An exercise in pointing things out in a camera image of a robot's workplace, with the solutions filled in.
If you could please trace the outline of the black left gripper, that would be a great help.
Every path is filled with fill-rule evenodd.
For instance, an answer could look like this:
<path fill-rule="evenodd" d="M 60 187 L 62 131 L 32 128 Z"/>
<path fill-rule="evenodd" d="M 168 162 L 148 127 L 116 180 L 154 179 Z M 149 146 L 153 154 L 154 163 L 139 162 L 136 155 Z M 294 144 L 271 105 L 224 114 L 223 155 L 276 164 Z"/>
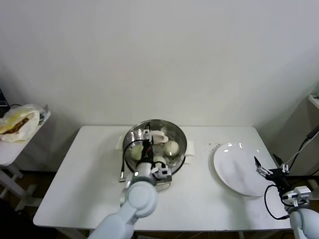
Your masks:
<path fill-rule="evenodd" d="M 154 158 L 153 144 L 152 144 L 152 130 L 150 126 L 146 126 L 143 130 L 143 149 L 141 155 L 141 162 L 152 163 Z"/>

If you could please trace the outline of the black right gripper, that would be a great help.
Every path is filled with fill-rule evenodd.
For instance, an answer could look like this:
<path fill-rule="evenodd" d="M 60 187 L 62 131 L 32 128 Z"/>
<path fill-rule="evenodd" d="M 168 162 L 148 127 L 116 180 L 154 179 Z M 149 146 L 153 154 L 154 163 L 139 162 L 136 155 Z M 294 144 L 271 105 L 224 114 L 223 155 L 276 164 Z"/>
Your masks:
<path fill-rule="evenodd" d="M 265 176 L 266 180 L 274 182 L 278 188 L 279 195 L 282 196 L 285 193 L 293 190 L 286 178 L 286 173 L 289 173 L 289 165 L 275 154 L 273 154 L 273 158 L 281 169 L 265 169 L 257 157 L 254 156 L 256 171 L 261 176 Z"/>

